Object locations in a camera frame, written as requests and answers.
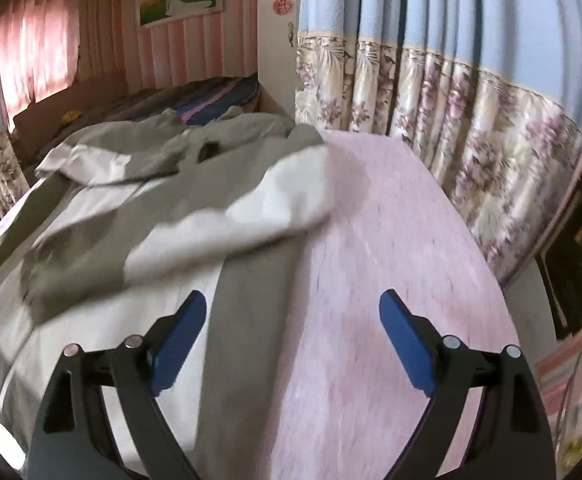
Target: bed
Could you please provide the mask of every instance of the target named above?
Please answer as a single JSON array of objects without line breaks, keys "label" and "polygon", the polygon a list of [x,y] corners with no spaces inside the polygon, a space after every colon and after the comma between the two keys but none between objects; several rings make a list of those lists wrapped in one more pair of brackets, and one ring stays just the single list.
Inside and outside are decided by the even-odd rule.
[{"label": "bed", "polygon": [[[213,399],[200,401],[191,383],[180,378],[170,394],[164,392],[158,399],[202,478],[384,478],[427,403],[411,386],[379,322],[377,302],[387,288],[398,291],[412,313],[429,317],[441,334],[456,334],[473,348],[499,352],[517,344],[495,277],[462,218],[415,155],[402,142],[386,137],[334,131],[321,132],[321,137],[331,164],[333,207],[329,219],[309,232],[297,272],[284,276],[289,314],[277,342],[272,342],[277,348],[273,382],[255,390],[270,391],[265,409],[245,413],[242,403],[251,390],[244,383],[244,390],[232,390],[228,380],[215,383],[215,391],[225,392],[229,397],[223,398],[229,400],[214,409]],[[81,205],[54,222],[66,225],[89,218],[115,201],[124,202],[134,190],[96,186],[80,193]],[[0,235],[20,208],[18,204],[3,220]],[[254,285],[237,285],[241,298],[251,298],[249,294],[258,290],[266,297],[271,282],[279,279],[273,264],[270,270],[263,266],[260,274],[249,275],[249,266],[258,260],[275,262],[267,251],[277,250],[278,243],[286,242],[251,251],[248,263],[237,269],[242,269],[245,283]],[[201,276],[193,272],[179,286],[136,292],[124,311],[90,305],[47,324],[25,347],[26,352],[43,354],[37,394],[66,344],[78,341],[87,350],[108,348],[129,333],[144,333],[156,317],[173,312],[191,286],[213,303],[215,285]],[[151,300],[155,294],[163,294],[164,301],[156,304]],[[18,321],[8,319],[11,306],[0,305],[5,334]],[[256,356],[263,333],[254,336],[254,326],[268,315],[266,309],[259,314],[249,310],[227,325],[228,332],[221,335],[223,351],[216,354],[221,359],[214,364],[227,378],[248,382],[253,370],[248,359],[233,357],[235,349],[232,352],[226,341],[255,340],[251,351]],[[478,393],[468,397],[441,472],[453,469],[463,456]],[[119,405],[111,396],[105,399],[125,462],[142,470]],[[190,425],[191,406],[199,413],[197,427]],[[251,437],[227,437],[241,433]]]},{"label": "bed", "polygon": [[[172,108],[191,126],[202,126],[239,106],[257,110],[260,85],[257,73],[249,77],[215,77],[168,89],[143,89],[128,94],[121,73],[106,74],[54,94],[16,115],[13,148],[29,184],[46,154],[72,133],[105,121],[140,121]],[[79,117],[63,123],[67,112]]]}]

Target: metal screw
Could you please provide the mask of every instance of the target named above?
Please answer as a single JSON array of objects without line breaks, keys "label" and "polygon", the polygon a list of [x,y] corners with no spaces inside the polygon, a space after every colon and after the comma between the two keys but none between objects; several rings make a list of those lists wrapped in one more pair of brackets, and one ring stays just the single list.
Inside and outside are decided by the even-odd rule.
[{"label": "metal screw", "polygon": [[442,340],[442,343],[444,346],[450,349],[460,348],[460,339],[454,335],[445,336],[445,338]]},{"label": "metal screw", "polygon": [[142,341],[143,339],[141,335],[133,334],[124,340],[124,346],[127,348],[138,348],[138,346],[142,344]]},{"label": "metal screw", "polygon": [[64,347],[64,355],[67,357],[73,357],[74,355],[77,355],[79,351],[80,345],[77,343],[71,343],[70,345]]},{"label": "metal screw", "polygon": [[509,354],[510,357],[517,359],[522,355],[522,352],[520,351],[520,348],[518,348],[517,346],[509,345],[507,346],[507,354]]}]

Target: yellow object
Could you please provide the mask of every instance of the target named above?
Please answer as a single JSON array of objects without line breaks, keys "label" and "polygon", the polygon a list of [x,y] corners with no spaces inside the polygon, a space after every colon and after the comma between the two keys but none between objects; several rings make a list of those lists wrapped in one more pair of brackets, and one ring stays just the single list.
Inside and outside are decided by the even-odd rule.
[{"label": "yellow object", "polygon": [[582,458],[582,436],[574,438],[567,444],[564,450],[561,463],[559,464],[564,473],[571,471]]},{"label": "yellow object", "polygon": [[66,112],[62,116],[62,124],[64,126],[66,126],[67,124],[71,124],[73,121],[79,119],[81,115],[82,115],[82,112],[79,110],[71,110],[69,112]]}]

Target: cloth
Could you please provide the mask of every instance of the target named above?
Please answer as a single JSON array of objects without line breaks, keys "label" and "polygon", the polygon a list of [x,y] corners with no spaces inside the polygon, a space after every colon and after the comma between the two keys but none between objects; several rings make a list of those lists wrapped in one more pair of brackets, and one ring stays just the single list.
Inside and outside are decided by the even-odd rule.
[{"label": "cloth", "polygon": [[[309,126],[235,109],[185,128],[167,111],[79,131],[0,232],[0,421],[22,446],[67,343],[116,346],[197,288],[208,322],[159,405],[207,478],[227,478],[218,442],[253,456],[301,233],[332,207],[327,149]],[[119,446],[134,456],[124,435]]]},{"label": "cloth", "polygon": [[[183,376],[183,383],[178,376],[173,390],[163,392],[158,399],[167,423],[180,435],[178,442],[201,474],[209,471],[212,463],[217,474],[214,478],[220,480],[384,478],[427,402],[411,386],[379,322],[377,300],[387,288],[395,288],[412,312],[427,316],[441,334],[453,333],[472,348],[497,352],[518,341],[495,277],[462,218],[407,146],[386,137],[348,132],[328,131],[321,135],[329,150],[335,206],[329,221],[308,236],[295,281],[289,272],[285,282],[292,300],[281,354],[276,360],[273,397],[257,391],[270,401],[269,408],[247,412],[245,405],[245,411],[233,412],[240,419],[229,418],[220,407],[219,398],[215,404],[206,404],[205,396],[207,408],[200,412],[193,451],[188,444],[193,438],[178,433],[191,423],[183,419],[181,411],[181,406],[194,396],[187,387],[190,376]],[[128,189],[123,192],[127,194],[135,189],[120,186]],[[96,214],[114,207],[110,188],[82,190],[83,202],[74,200],[74,207],[63,214],[64,218],[58,218],[57,225],[84,215],[82,209]],[[14,213],[11,211],[0,224],[0,232]],[[262,261],[273,262],[273,252],[265,254],[263,250],[257,251]],[[235,265],[246,277],[245,286],[239,285],[239,279],[231,280],[233,290],[219,283],[216,297],[222,290],[235,294],[237,289],[241,305],[248,308],[252,301],[245,294],[271,294],[268,287],[271,283],[277,286],[279,280],[277,264],[262,264],[257,270],[257,260],[253,258],[248,264],[242,257],[225,260],[225,276],[229,276],[227,266]],[[95,322],[80,322],[71,314],[78,316],[76,309],[58,316],[36,332],[37,342],[30,343],[31,352],[49,354],[45,366],[50,374],[63,344],[79,342],[86,349],[117,345],[130,331],[142,333],[148,328],[158,310],[170,312],[193,286],[209,300],[207,291],[213,289],[207,283],[213,281],[185,274],[174,282],[134,287],[118,295],[117,301],[124,302],[124,309],[108,310],[95,302],[84,304],[83,308],[94,309]],[[220,303],[213,301],[213,309],[217,304]],[[17,312],[6,306],[0,316],[13,319]],[[212,322],[219,312],[214,311]],[[225,312],[230,316],[230,307]],[[217,359],[212,369],[221,375],[234,367],[222,379],[223,384],[230,381],[236,385],[232,393],[241,392],[248,382],[248,378],[239,375],[240,364],[233,360],[233,341],[251,341],[257,355],[259,342],[254,341],[253,334],[261,337],[264,330],[249,323],[260,316],[257,308],[249,309],[244,316],[233,317],[231,326],[225,327],[231,330],[229,335],[223,337],[211,329],[208,332],[209,338],[217,334],[222,340],[213,346],[222,344],[225,351],[207,354],[207,358],[214,355]],[[106,330],[94,330],[95,323]],[[250,373],[257,370],[255,366],[249,369]],[[180,373],[190,373],[187,370],[185,367]],[[470,393],[444,471],[453,469],[463,457],[478,409],[476,393]],[[139,468],[130,435],[121,422],[119,402],[109,388],[104,389],[104,395],[123,456]],[[230,405],[229,397],[225,406]],[[235,452],[235,442],[244,441],[244,432],[252,435],[260,431],[261,417],[265,415],[261,446],[254,451],[251,440],[239,444],[244,446],[240,448],[242,452]],[[220,425],[228,428],[225,436],[213,431],[220,419]]]},{"label": "cloth", "polygon": [[60,129],[40,150],[36,157],[37,164],[71,134],[87,126],[112,121],[141,121],[168,108],[177,111],[186,124],[204,126],[221,117],[231,106],[240,106],[252,112],[252,103],[258,101],[259,95],[257,75],[216,77],[176,88],[140,90],[116,102],[82,110],[81,117]]}]

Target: pink table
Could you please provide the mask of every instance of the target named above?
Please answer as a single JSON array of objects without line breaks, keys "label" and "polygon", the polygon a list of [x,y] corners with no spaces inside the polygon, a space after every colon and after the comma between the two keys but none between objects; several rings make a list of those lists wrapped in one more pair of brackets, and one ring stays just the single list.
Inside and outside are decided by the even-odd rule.
[{"label": "pink table", "polygon": [[[396,139],[324,132],[337,205],[299,267],[257,478],[381,480],[427,404],[379,322],[387,288],[441,334],[500,352],[518,338],[462,219]],[[441,472],[462,459],[469,396]]]}]

